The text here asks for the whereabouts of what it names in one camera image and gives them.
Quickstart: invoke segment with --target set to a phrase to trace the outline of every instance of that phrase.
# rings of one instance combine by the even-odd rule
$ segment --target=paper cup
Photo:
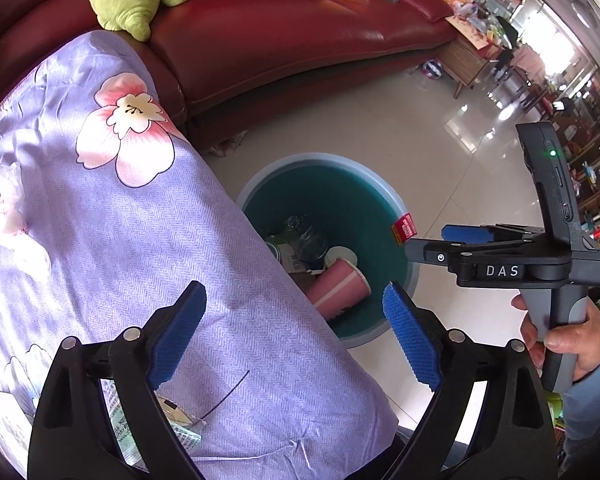
[[[328,269],[331,267],[337,259],[347,260],[355,266],[358,264],[358,257],[355,252],[347,247],[336,245],[329,249],[324,255],[324,268]]]
[[[306,292],[326,320],[339,316],[370,294],[371,287],[362,272],[347,260],[336,260]]]

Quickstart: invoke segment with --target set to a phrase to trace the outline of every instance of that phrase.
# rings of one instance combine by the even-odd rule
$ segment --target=red leather sofa
[[[189,0],[120,32],[204,150],[331,92],[415,66],[455,37],[442,0]],[[0,0],[0,96],[98,23],[88,0]]]

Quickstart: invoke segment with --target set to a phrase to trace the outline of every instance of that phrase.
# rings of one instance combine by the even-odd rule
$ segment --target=purple blanket
[[[339,343],[158,104],[134,51],[92,32],[0,104],[0,164],[48,252],[39,282],[0,245],[0,390],[32,415],[61,340],[115,338],[191,280],[208,305],[160,393],[208,418],[207,479],[341,479],[389,446],[384,393]]]

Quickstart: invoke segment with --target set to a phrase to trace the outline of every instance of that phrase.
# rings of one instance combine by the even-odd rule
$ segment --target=window
[[[522,41],[540,55],[549,77],[566,69],[575,54],[571,41],[543,12],[536,12],[527,20]]]

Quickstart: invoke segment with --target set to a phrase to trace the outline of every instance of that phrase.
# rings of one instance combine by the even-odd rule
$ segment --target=pink paper cup
[[[347,260],[338,259],[307,290],[306,296],[326,320],[339,316],[371,294],[364,274]]]

